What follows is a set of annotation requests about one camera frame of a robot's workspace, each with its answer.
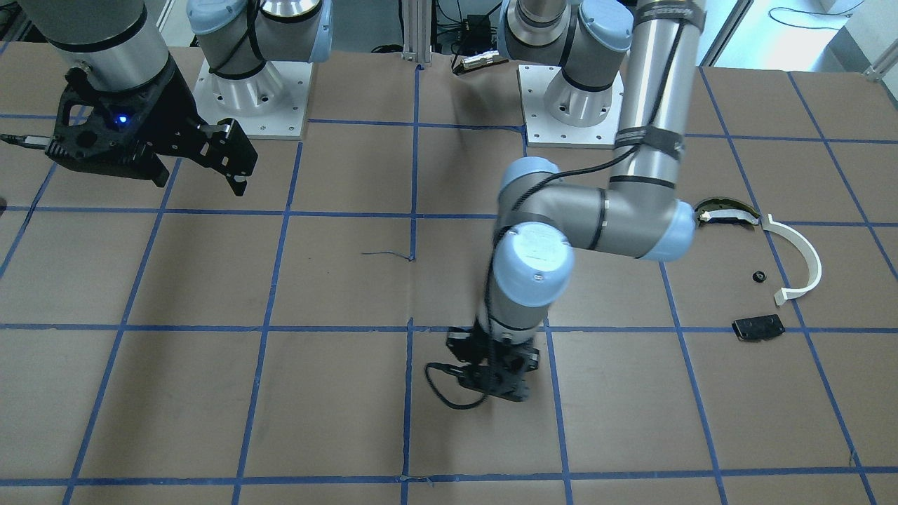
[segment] metal mounting plate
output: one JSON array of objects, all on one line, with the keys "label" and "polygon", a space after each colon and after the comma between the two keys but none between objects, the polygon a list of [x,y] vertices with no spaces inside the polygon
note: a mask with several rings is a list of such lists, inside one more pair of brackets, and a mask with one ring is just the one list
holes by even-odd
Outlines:
[{"label": "metal mounting plate", "polygon": [[203,61],[199,69],[199,78],[193,87],[193,98],[197,101],[199,115],[210,124],[224,118],[234,118],[240,122],[243,131],[249,138],[267,138],[272,140],[298,140],[303,137],[305,119],[308,111],[309,90],[312,84],[313,64],[296,61],[272,62],[284,78],[289,96],[271,113],[261,116],[241,116],[222,109],[215,93],[212,81],[208,79],[209,64]]},{"label": "metal mounting plate", "polygon": [[588,128],[572,127],[556,120],[546,108],[543,97],[559,66],[519,65],[518,83],[521,85],[521,104],[527,127],[527,145],[545,147],[591,147],[611,149],[614,135],[621,121],[623,80],[618,73],[612,85],[612,107],[601,123]]}]

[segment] white curved plastic part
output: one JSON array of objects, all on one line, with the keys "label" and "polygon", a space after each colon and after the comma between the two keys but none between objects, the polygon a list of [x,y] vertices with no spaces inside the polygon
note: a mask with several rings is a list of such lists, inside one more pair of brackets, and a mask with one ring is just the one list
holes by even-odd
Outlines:
[{"label": "white curved plastic part", "polygon": [[807,241],[805,236],[801,235],[795,228],[774,221],[772,214],[765,216],[761,228],[764,231],[779,235],[792,243],[792,245],[795,245],[807,262],[807,286],[803,288],[781,288],[773,295],[773,298],[777,301],[777,306],[781,306],[786,303],[786,300],[798,298],[811,289],[816,288],[823,275],[823,265],[820,263],[820,255],[817,254],[816,249]]}]

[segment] light blue joint cap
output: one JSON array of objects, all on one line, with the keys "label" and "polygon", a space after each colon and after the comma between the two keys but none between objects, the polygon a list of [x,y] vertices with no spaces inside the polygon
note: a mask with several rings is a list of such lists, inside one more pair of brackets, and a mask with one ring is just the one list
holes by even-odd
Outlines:
[{"label": "light blue joint cap", "polygon": [[331,0],[321,0],[321,17],[318,21],[318,33],[315,34],[315,42],[312,44],[312,54],[309,63],[322,63],[330,58],[330,44],[333,42],[333,29],[330,26]]},{"label": "light blue joint cap", "polygon": [[525,156],[523,158],[518,158],[506,168],[506,173],[502,177],[502,186],[499,188],[499,194],[502,193],[502,190],[504,190],[508,184],[514,182],[515,179],[537,172],[558,173],[559,166],[546,158],[540,158],[539,156]]},{"label": "light blue joint cap", "polygon": [[233,21],[245,8],[246,0],[188,0],[187,19],[194,33],[206,35]]},{"label": "light blue joint cap", "polygon": [[502,6],[499,7],[499,26],[497,28],[497,36],[496,36],[496,49],[498,49],[499,54],[508,58],[514,59],[508,54],[508,44],[505,40],[505,26],[506,26],[506,18],[508,16],[508,2],[510,0],[502,0]]},{"label": "light blue joint cap", "polygon": [[625,52],[633,41],[633,14],[616,0],[583,0],[580,21],[612,51]]},{"label": "light blue joint cap", "polygon": [[574,250],[560,231],[528,221],[506,233],[496,247],[493,277],[521,306],[547,306],[561,296],[574,269]]},{"label": "light blue joint cap", "polygon": [[651,261],[679,260],[689,251],[693,236],[695,236],[695,216],[692,207],[688,203],[678,200],[676,211],[665,235],[661,237],[661,240],[655,244],[651,251],[640,259]]}]

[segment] cable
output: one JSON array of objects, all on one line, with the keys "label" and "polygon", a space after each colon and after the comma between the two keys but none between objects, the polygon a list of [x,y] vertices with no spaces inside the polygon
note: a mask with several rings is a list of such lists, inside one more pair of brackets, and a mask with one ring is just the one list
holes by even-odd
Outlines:
[{"label": "cable", "polygon": [[246,8],[246,31],[243,33],[243,35],[240,37],[240,39],[237,40],[237,43],[233,45],[233,48],[231,48],[231,51],[228,52],[227,56],[224,57],[224,61],[219,63],[218,66],[216,66],[215,68],[212,68],[212,67],[209,68],[209,74],[217,74],[219,70],[224,68],[225,65],[227,65],[228,62],[231,61],[231,58],[233,58],[233,55],[237,54],[237,51],[240,49],[240,46],[242,46],[243,43],[250,36],[252,36],[255,39],[254,26],[256,23],[256,16],[259,15],[259,12],[261,10],[262,10],[262,0],[250,0],[249,4],[247,5],[247,8]]},{"label": "cable", "polygon": [[440,0],[436,0],[436,9],[437,9],[437,10],[440,12],[440,14],[442,14],[443,17],[446,18],[447,20],[449,20],[449,21],[451,21],[451,22],[454,22],[455,24],[462,24],[461,21],[457,21],[457,20],[452,19],[452,17],[450,17],[449,14],[447,14],[447,13],[443,10],[443,6],[440,5]]},{"label": "cable", "polygon": [[[685,26],[685,23],[680,21],[677,26],[676,35],[673,36],[673,44],[671,44],[670,53],[667,54],[667,60],[665,61],[665,70],[661,74],[661,84],[658,86],[658,93],[657,93],[657,96],[655,97],[655,103],[652,105],[652,113],[648,117],[647,126],[655,123],[655,119],[657,118],[657,115],[658,115],[658,110],[661,109],[661,100],[664,97],[665,89],[667,88],[667,80],[668,80],[668,77],[670,77],[671,68],[674,66],[674,58],[676,56],[676,50],[680,46],[680,39],[682,38],[682,30],[683,30],[684,26]],[[581,168],[579,170],[573,170],[570,172],[554,173],[554,174],[546,177],[542,181],[539,181],[536,184],[534,184],[529,190],[525,191],[517,199],[517,201],[515,201],[514,206],[511,207],[512,212],[515,212],[519,208],[521,208],[521,206],[524,204],[524,202],[527,199],[529,199],[531,196],[533,196],[536,192],[538,192],[542,188],[545,188],[550,182],[556,181],[557,179],[560,179],[562,177],[570,177],[570,176],[574,176],[574,175],[584,175],[587,173],[599,172],[600,170],[604,170],[606,168],[612,167],[612,166],[622,162],[623,160],[625,160],[628,156],[636,154],[636,152],[639,150],[640,147],[641,147],[641,144],[637,144],[634,147],[632,147],[629,151],[627,151],[626,153],[614,158],[613,160],[611,160],[610,162],[607,162],[607,163],[598,164],[596,166],[591,166],[589,168]]]},{"label": "cable", "polygon": [[[498,7],[499,7],[499,5],[497,5],[495,8],[493,8],[489,13],[486,14],[485,17],[489,17],[489,15],[492,14],[493,12],[495,12],[496,9],[498,9]],[[671,68],[674,65],[674,59],[676,57],[676,50],[680,46],[680,39],[682,38],[682,31],[683,31],[684,26],[685,26],[685,23],[683,21],[680,21],[678,23],[676,35],[674,35],[674,37],[673,37],[673,43],[671,44],[670,52],[668,53],[667,60],[665,61],[664,72],[661,75],[661,82],[658,86],[655,103],[652,106],[652,113],[649,116],[649,120],[647,123],[648,125],[652,125],[655,122],[655,119],[657,118],[658,111],[661,109],[661,101],[664,98],[665,89],[667,88],[667,81],[670,77]],[[612,159],[611,161],[603,163],[603,164],[598,164],[596,166],[582,168],[582,169],[574,170],[571,172],[554,173],[554,174],[544,178],[542,181],[539,181],[536,184],[534,184],[529,190],[525,191],[515,201],[514,206],[512,206],[512,212],[517,211],[528,198],[530,198],[533,194],[535,194],[539,190],[546,187],[546,185],[548,185],[550,182],[560,179],[561,177],[584,175],[587,173],[598,172],[600,170],[604,170],[606,168],[612,167],[612,166],[620,163],[621,161],[625,160],[629,156],[634,155],[639,150],[640,147],[641,147],[641,145],[635,145],[635,146],[631,147],[626,153],[619,155],[616,158]],[[492,338],[492,326],[493,326],[493,322],[495,320],[493,319],[493,314],[492,314],[492,308],[491,308],[492,300],[491,300],[491,296],[490,296],[489,287],[491,285],[490,281],[492,280],[492,277],[493,277],[493,261],[496,259],[496,245],[498,245],[498,243],[501,242],[501,240],[505,237],[505,235],[508,233],[508,231],[511,228],[512,228],[511,226],[505,226],[499,231],[499,233],[496,235],[496,239],[494,241],[493,253],[489,256],[489,268],[487,271],[487,284],[486,284],[486,287],[484,288],[484,294],[483,294],[483,302],[484,302],[484,306],[486,307],[486,316],[487,316],[487,321],[486,321],[487,328],[485,329],[485,333],[487,334],[487,339],[488,339],[487,345],[488,345],[488,350],[489,350],[489,357],[487,360],[487,366],[488,366],[488,371],[489,371],[489,380],[487,382],[487,387],[483,391],[483,394],[480,396],[479,399],[477,399],[476,401],[471,402],[471,403],[453,403],[450,400],[448,400],[442,393],[440,393],[440,391],[436,388],[436,385],[434,384],[433,380],[430,378],[430,369],[431,368],[442,370],[445,373],[450,373],[449,372],[450,365],[446,365],[443,363],[427,363],[424,367],[424,376],[427,379],[427,384],[430,386],[430,389],[434,392],[434,394],[436,394],[436,397],[439,398],[439,400],[444,405],[446,405],[449,408],[455,409],[455,410],[473,409],[474,407],[477,407],[477,406],[481,405],[482,403],[484,403],[487,400],[487,398],[489,397],[489,395],[493,392],[492,391],[493,387],[494,387],[493,381],[494,381],[494,377],[496,374],[495,373],[495,366],[496,366],[495,345],[496,345],[496,343],[494,342],[494,340]],[[519,370],[518,372],[521,375],[523,375],[523,373],[524,373],[523,370]]]},{"label": "cable", "polygon": [[402,19],[402,0],[399,0],[399,31],[402,33],[402,44],[405,44],[405,20]]},{"label": "cable", "polygon": [[377,46],[374,49],[371,49],[373,53],[385,54],[385,53],[398,53],[402,52],[402,46],[399,44],[383,44],[382,46]]},{"label": "cable", "polygon": [[784,22],[784,21],[782,21],[781,19],[779,19],[779,18],[777,18],[776,16],[774,16],[774,15],[773,15],[773,12],[774,12],[774,11],[786,11],[786,12],[788,12],[788,13],[811,14],[811,15],[814,15],[814,16],[842,16],[842,15],[845,15],[845,14],[850,13],[851,11],[857,9],[857,8],[860,7],[862,4],[864,4],[865,1],[866,1],[866,0],[862,0],[862,1],[861,1],[860,3],[858,3],[857,5],[851,7],[850,9],[846,9],[846,10],[840,12],[840,13],[816,13],[816,12],[813,12],[813,11],[801,11],[801,10],[798,10],[798,9],[793,9],[792,7],[773,7],[772,9],[770,9],[769,11],[767,11],[767,17],[771,18],[771,19],[772,19],[773,21],[775,21],[775,22],[778,22],[779,24],[784,24],[784,25],[786,25],[786,26],[791,26],[792,28],[802,28],[802,29],[804,29],[804,30],[836,30],[836,31],[838,31],[838,30],[839,30],[838,28],[835,28],[835,27],[832,27],[832,26],[804,26],[804,25],[800,25],[800,24],[792,24],[792,23],[790,23],[790,22]]},{"label": "cable", "polygon": [[489,9],[489,12],[484,14],[483,17],[480,18],[480,21],[478,21],[477,24],[475,24],[473,28],[468,29],[467,33],[464,34],[464,37],[462,37],[462,40],[458,43],[458,52],[453,51],[455,56],[453,56],[452,64],[450,64],[449,68],[455,68],[455,64],[458,62],[459,53],[462,52],[462,49],[464,49],[464,43],[468,41],[468,37],[470,37],[474,31],[476,31],[480,26],[482,26],[483,22],[486,21],[487,19],[489,19],[489,16],[491,14],[493,14],[495,11],[497,11],[499,9],[499,7],[501,7],[501,6],[502,6],[502,2],[499,2],[498,4],[496,4],[495,7],[493,7],[492,9]]},{"label": "cable", "polygon": [[17,3],[7,4],[0,7],[0,12],[6,13],[6,20],[0,22],[0,39],[6,36],[6,33],[13,27],[13,23],[22,12],[22,8]]}]

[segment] blue tape grid line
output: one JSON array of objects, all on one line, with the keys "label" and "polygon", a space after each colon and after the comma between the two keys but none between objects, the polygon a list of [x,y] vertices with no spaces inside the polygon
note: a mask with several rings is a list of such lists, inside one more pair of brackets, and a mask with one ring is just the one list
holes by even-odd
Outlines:
[{"label": "blue tape grid line", "polygon": [[[23,212],[31,210],[31,207],[23,205],[11,205],[6,207],[9,212]],[[35,212],[97,212],[120,214],[155,214],[157,208],[125,208],[125,207],[60,207],[37,206]],[[213,214],[222,216],[281,216],[280,210],[264,209],[236,209],[236,208],[166,208],[164,214]],[[377,217],[383,219],[486,219],[496,218],[495,214],[421,214],[404,212],[336,212],[329,210],[291,210],[290,216],[298,217]],[[873,228],[898,228],[898,222],[852,222],[852,221],[780,221],[790,226],[855,226]]]},{"label": "blue tape grid line", "polygon": [[418,124],[418,120],[421,109],[421,70],[424,70],[423,66],[415,66],[415,122],[411,130],[411,219],[409,220],[409,261],[415,261],[416,255],[418,253],[418,141],[420,139],[421,130]]},{"label": "blue tape grid line", "polygon": [[555,360],[555,342],[552,339],[552,328],[549,324],[549,318],[543,322],[543,328],[546,332],[546,347],[549,351],[549,371],[552,378],[552,397],[555,402],[555,423],[558,425],[559,432],[559,455],[561,458],[561,480],[564,481],[565,502],[567,505],[574,505],[574,489],[570,481],[570,464],[568,462],[568,436],[564,430],[564,412],[561,410],[561,391],[559,388],[559,372],[558,364]]},{"label": "blue tape grid line", "polygon": [[[898,466],[867,466],[867,474],[898,474]],[[720,473],[725,477],[775,476],[775,475],[857,475],[855,466],[804,466],[789,468],[733,468],[723,469]],[[601,480],[652,480],[652,479],[701,479],[714,477],[713,470],[664,470],[647,472],[574,472],[571,481]],[[275,475],[268,477],[244,477],[243,485],[262,484],[398,484],[408,483],[473,483],[473,482],[553,482],[564,480],[561,473],[543,474],[438,474],[428,477],[402,479],[399,475]],[[218,486],[233,485],[235,477],[121,477],[121,478],[82,478],[75,483],[82,486]],[[0,479],[3,487],[47,487],[64,486],[69,479]]]},{"label": "blue tape grid line", "polygon": [[[13,120],[55,120],[56,116],[46,114],[12,114],[0,113],[0,119]],[[375,120],[334,120],[325,118],[310,118],[310,123],[335,124],[335,125],[367,125],[367,126],[394,126],[394,127],[414,127],[415,122],[408,121],[375,121]],[[430,123],[418,122],[421,128],[452,128],[452,129],[503,129],[514,131],[526,135],[526,127],[524,125],[461,125],[453,123]],[[719,133],[687,133],[686,137],[690,138],[727,138],[727,135]],[[736,140],[776,140],[782,142],[823,142],[820,138],[814,137],[773,137],[764,135],[731,135],[729,138]],[[875,139],[875,138],[826,138],[826,141],[834,144],[885,144],[898,145],[898,140],[891,139]]]},{"label": "blue tape grid line", "polygon": [[47,170],[47,176],[44,177],[44,181],[40,184],[38,193],[34,195],[34,200],[31,201],[31,206],[27,209],[28,214],[25,215],[25,220],[22,221],[22,225],[19,226],[19,232],[15,234],[13,243],[10,245],[9,251],[6,252],[3,263],[0,263],[0,279],[3,278],[4,274],[6,273],[6,269],[9,268],[9,263],[13,260],[15,250],[18,249],[19,243],[22,241],[22,237],[25,235],[25,230],[28,228],[28,224],[31,222],[31,218],[34,216],[34,211],[38,206],[38,202],[40,202],[41,197],[44,196],[44,191],[47,190],[47,186],[50,184],[50,179],[53,177],[53,173],[56,172],[56,169],[57,164],[53,163],[50,166],[49,170]]},{"label": "blue tape grid line", "polygon": [[680,351],[682,352],[683,361],[686,364],[686,372],[689,375],[689,382],[692,386],[692,394],[695,396],[695,405],[699,410],[699,418],[701,420],[701,429],[705,433],[705,442],[708,444],[708,454],[711,459],[711,468],[714,473],[714,481],[718,485],[718,494],[720,495],[721,505],[727,505],[726,490],[724,489],[723,474],[720,472],[720,463],[718,462],[718,452],[714,449],[714,437],[711,435],[711,426],[708,422],[708,414],[705,412],[705,403],[701,400],[701,391],[699,390],[699,381],[695,377],[695,369],[692,367],[692,359],[689,356],[689,347],[686,345],[686,338],[683,335],[682,326],[680,326],[680,316],[677,314],[676,302],[674,301],[674,291],[671,289],[671,282],[667,278],[667,268],[662,262],[658,263],[661,270],[661,279],[665,284],[665,293],[667,294],[667,304],[670,306],[671,317],[673,318],[673,327],[676,329],[677,340],[680,342]]},{"label": "blue tape grid line", "polygon": [[400,505],[409,503],[409,466],[411,459],[411,378],[412,352],[414,350],[415,321],[409,319],[405,334],[405,395],[402,400],[402,486],[400,489]]},{"label": "blue tape grid line", "polygon": [[[79,323],[0,323],[0,330],[60,330],[60,331],[116,331],[118,324]],[[261,332],[261,326],[215,326],[209,324],[125,324],[126,332]],[[682,326],[684,333],[730,333],[729,326]],[[858,334],[898,334],[898,328],[869,327],[814,327],[806,328],[810,333],[858,333]],[[393,332],[402,333],[407,326],[269,326],[269,332]],[[415,332],[447,332],[449,326],[413,326]],[[552,326],[555,333],[673,333],[673,326]],[[803,328],[787,328],[786,332],[803,333]]]},{"label": "blue tape grid line", "polygon": [[[708,80],[708,77],[705,75],[705,71],[701,67],[699,68],[699,73],[701,75],[702,81],[704,81],[705,88],[708,90],[708,94],[709,94],[711,103],[714,106],[714,110],[717,113],[718,120],[720,121],[720,126],[724,130],[724,133],[729,137],[729,129],[726,127],[726,122],[724,121],[723,114],[721,113],[720,108],[718,106],[717,99],[714,96],[714,92],[711,90],[711,85]],[[799,93],[798,97],[802,100],[802,103],[805,105],[808,115],[811,116],[811,111],[810,111],[810,109],[807,108],[807,104],[804,101],[804,98],[800,95],[800,92],[797,89],[797,85],[796,85],[794,79],[792,79],[791,75],[789,76],[789,79],[792,81],[792,84],[796,89],[796,93]],[[819,127],[817,127],[817,131],[820,132],[821,139],[823,139],[823,132],[819,129]],[[748,180],[748,176],[743,167],[742,160],[739,157],[739,153],[735,148],[735,144],[734,144],[732,138],[728,138],[727,140],[729,142],[730,149],[733,152],[733,157],[736,161],[736,165],[739,167],[739,172],[740,172],[740,174],[742,174],[743,181],[745,182],[745,188],[748,190],[749,196],[752,199],[752,204],[760,212],[761,208],[760,208],[760,206],[758,206],[758,201],[754,196],[754,191],[752,189],[752,185]],[[777,268],[779,269],[779,275],[782,277],[783,282],[785,283],[786,287],[789,287],[790,284],[788,281],[788,276],[786,274],[785,268],[783,268],[782,260],[779,257],[779,252],[777,251],[776,244],[773,243],[773,239],[769,233],[765,233],[765,236],[767,237],[767,243],[768,243],[768,246],[770,247],[770,252],[773,254],[773,259],[777,263]],[[855,448],[854,441],[852,440],[851,435],[849,434],[848,426],[845,424],[845,420],[842,417],[841,409],[839,408],[839,404],[838,404],[838,402],[836,402],[835,395],[832,393],[832,388],[830,387],[829,379],[827,378],[826,373],[823,370],[823,363],[821,362],[820,357],[817,354],[817,349],[814,346],[814,341],[811,338],[811,333],[808,330],[807,325],[805,324],[805,318],[802,315],[801,307],[799,306],[797,300],[792,300],[792,306],[795,309],[796,316],[798,318],[798,323],[801,326],[802,333],[805,335],[805,340],[806,340],[808,349],[811,352],[811,356],[814,359],[814,364],[817,367],[817,372],[820,375],[821,381],[823,382],[823,388],[826,390],[826,395],[829,398],[830,405],[832,406],[832,411],[835,414],[836,420],[838,421],[839,427],[842,431],[842,435],[845,438],[845,443],[848,446],[848,449],[851,453],[852,459],[854,460],[855,466],[858,469],[858,475],[860,476],[861,483],[864,485],[864,491],[867,493],[867,497],[870,500],[870,505],[876,505],[876,498],[874,497],[873,490],[870,488],[870,483],[869,483],[869,480],[867,479],[867,474],[866,474],[865,468],[860,461],[860,456],[858,455],[858,451]]]},{"label": "blue tape grid line", "polygon": [[299,176],[299,165],[303,157],[303,143],[296,146],[296,156],[293,164],[293,175],[290,179],[290,191],[287,193],[284,211],[282,212],[280,237],[277,239],[277,253],[275,264],[271,271],[271,288],[269,289],[269,301],[265,307],[265,318],[262,322],[261,335],[259,337],[259,356],[256,361],[256,373],[252,381],[252,393],[250,395],[250,408],[246,414],[246,427],[243,431],[243,443],[240,449],[240,459],[237,463],[237,477],[233,485],[231,503],[237,505],[240,502],[240,492],[243,485],[243,475],[246,471],[246,458],[250,452],[250,440],[252,437],[252,423],[256,415],[256,403],[259,400],[259,387],[262,381],[262,368],[265,365],[265,350],[268,347],[268,338],[271,325],[271,313],[274,311],[275,296],[277,295],[277,279],[280,276],[281,260],[284,257],[284,244],[286,242],[287,229],[290,226],[290,206],[296,192],[296,179]]},{"label": "blue tape grid line", "polygon": [[848,177],[842,170],[841,164],[839,164],[839,160],[836,158],[836,154],[832,151],[830,142],[826,139],[826,136],[823,134],[823,130],[820,128],[820,124],[817,123],[817,118],[814,117],[814,113],[811,112],[811,108],[807,105],[805,96],[801,93],[801,90],[798,89],[798,83],[795,82],[795,77],[791,72],[787,72],[786,75],[788,75],[788,80],[792,83],[792,87],[795,88],[795,93],[798,95],[798,99],[801,100],[801,104],[805,107],[807,116],[811,119],[811,122],[814,123],[814,128],[816,128],[817,134],[820,135],[820,139],[823,141],[823,145],[826,147],[826,152],[829,153],[830,159],[832,159],[832,164],[836,167],[836,171],[839,173],[842,182],[845,184],[845,189],[848,190],[849,195],[851,195],[851,200],[854,201],[855,207],[858,208],[860,217],[864,220],[864,223],[867,224],[867,230],[873,236],[873,241],[876,242],[876,247],[879,248],[879,252],[883,255],[883,259],[885,259],[885,263],[888,264],[889,270],[892,271],[892,277],[898,279],[898,271],[895,271],[894,264],[892,264],[892,260],[889,258],[888,253],[885,252],[885,248],[883,247],[882,242],[879,241],[879,235],[876,234],[876,230],[869,225],[870,220],[867,218],[867,212],[865,212],[864,208],[860,205],[858,195],[854,192],[854,189],[851,188]]},{"label": "blue tape grid line", "polygon": [[175,163],[174,168],[172,169],[172,176],[169,178],[168,187],[165,189],[162,203],[160,203],[159,205],[159,212],[156,214],[156,220],[153,223],[153,230],[150,232],[149,239],[147,239],[146,241],[144,255],[140,260],[140,266],[137,267],[137,273],[135,275],[134,282],[131,284],[131,292],[130,294],[128,294],[128,301],[125,304],[125,311],[121,316],[119,329],[116,332],[115,340],[112,343],[112,349],[110,350],[109,359],[106,362],[106,368],[103,370],[103,377],[100,381],[100,388],[97,390],[97,396],[93,402],[91,416],[88,419],[87,427],[84,430],[84,438],[82,439],[81,446],[78,449],[78,456],[75,458],[75,465],[72,468],[72,476],[69,478],[66,486],[66,493],[63,496],[62,500],[63,505],[68,505],[72,500],[72,493],[75,491],[75,484],[77,483],[78,477],[81,473],[81,468],[84,464],[84,457],[87,454],[87,448],[91,443],[93,428],[96,426],[97,417],[100,414],[100,408],[102,407],[103,403],[103,396],[106,394],[106,388],[109,385],[110,376],[112,375],[112,367],[113,365],[115,365],[115,359],[119,354],[119,347],[121,345],[122,336],[125,334],[125,325],[128,324],[128,318],[131,315],[131,309],[134,307],[134,302],[137,297],[137,290],[140,288],[140,281],[144,277],[146,264],[150,259],[150,252],[153,250],[153,244],[156,240],[157,234],[159,233],[159,226],[162,223],[164,216],[162,209],[165,208],[165,205],[168,203],[169,197],[172,195],[172,188],[174,187],[175,181],[178,177],[180,162],[181,159],[179,158]]}]

